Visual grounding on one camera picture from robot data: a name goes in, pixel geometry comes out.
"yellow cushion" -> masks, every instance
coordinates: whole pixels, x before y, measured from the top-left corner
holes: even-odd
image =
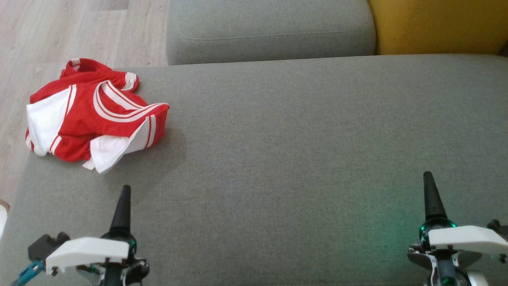
[[[508,0],[369,0],[378,54],[497,54]]]

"gray sofa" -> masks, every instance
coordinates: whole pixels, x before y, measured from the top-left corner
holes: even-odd
[[[196,54],[202,48],[212,55],[198,45],[170,63],[214,61]],[[228,58],[227,48],[217,51],[221,61],[271,57]],[[128,70],[147,102],[171,105],[165,138],[103,176],[31,154],[0,242],[1,285],[29,264],[26,248],[42,234],[102,235],[124,184],[133,188],[138,255],[151,263],[147,286],[421,285],[428,273],[406,250],[424,220],[426,170],[458,225],[508,222],[508,59]],[[506,266],[490,257],[473,268],[506,285]],[[86,285],[74,271],[40,276],[32,284]]]

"gray sofa seat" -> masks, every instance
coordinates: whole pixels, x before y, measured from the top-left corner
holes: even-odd
[[[171,0],[170,65],[372,55],[367,0]]]
[[[123,184],[145,285],[421,285],[406,258],[434,173],[458,225],[508,222],[508,60],[365,56],[129,69],[166,137],[100,176],[31,154],[0,284],[44,233],[100,236]],[[492,285],[506,266],[484,258]],[[75,271],[34,285],[86,285]]]

